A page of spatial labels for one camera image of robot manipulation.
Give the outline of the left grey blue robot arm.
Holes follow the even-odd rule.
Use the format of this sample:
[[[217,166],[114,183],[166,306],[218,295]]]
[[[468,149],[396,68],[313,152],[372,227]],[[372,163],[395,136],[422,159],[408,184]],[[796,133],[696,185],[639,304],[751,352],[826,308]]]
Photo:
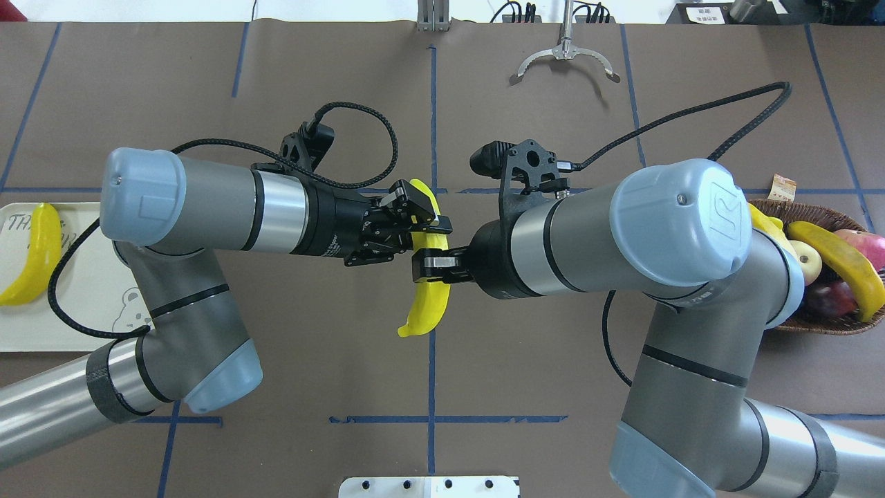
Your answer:
[[[2,468],[183,401],[221,409],[263,380],[259,354],[215,251],[382,264],[445,235],[426,186],[384,196],[335,187],[282,160],[252,168],[119,148],[102,177],[98,227],[130,269],[146,324],[66,365],[2,389]]]

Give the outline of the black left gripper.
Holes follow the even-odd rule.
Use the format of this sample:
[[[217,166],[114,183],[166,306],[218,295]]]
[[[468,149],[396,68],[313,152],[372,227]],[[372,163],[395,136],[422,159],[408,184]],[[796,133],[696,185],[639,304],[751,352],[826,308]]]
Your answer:
[[[344,260],[348,267],[384,264],[412,249],[412,232],[449,235],[445,215],[433,218],[433,203],[414,184],[399,180],[385,196],[310,181],[304,253]]]

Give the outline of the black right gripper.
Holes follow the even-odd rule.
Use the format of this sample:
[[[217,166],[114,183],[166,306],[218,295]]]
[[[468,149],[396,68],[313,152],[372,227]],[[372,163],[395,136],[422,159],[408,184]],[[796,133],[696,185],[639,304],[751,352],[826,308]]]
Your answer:
[[[496,299],[554,294],[550,222],[519,221],[506,236],[499,221],[477,231],[461,249],[418,249],[411,256],[415,284],[475,282]]]

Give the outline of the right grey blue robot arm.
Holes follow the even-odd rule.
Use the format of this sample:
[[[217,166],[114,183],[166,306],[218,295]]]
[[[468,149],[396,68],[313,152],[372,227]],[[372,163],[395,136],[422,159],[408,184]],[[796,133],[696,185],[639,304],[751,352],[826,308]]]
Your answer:
[[[645,167],[551,201],[566,162],[508,161],[500,214],[453,250],[420,249],[418,282],[497,299],[642,291],[657,304],[611,452],[632,497],[882,497],[883,440],[746,397],[764,331],[799,306],[796,258],[750,224],[710,160]]]

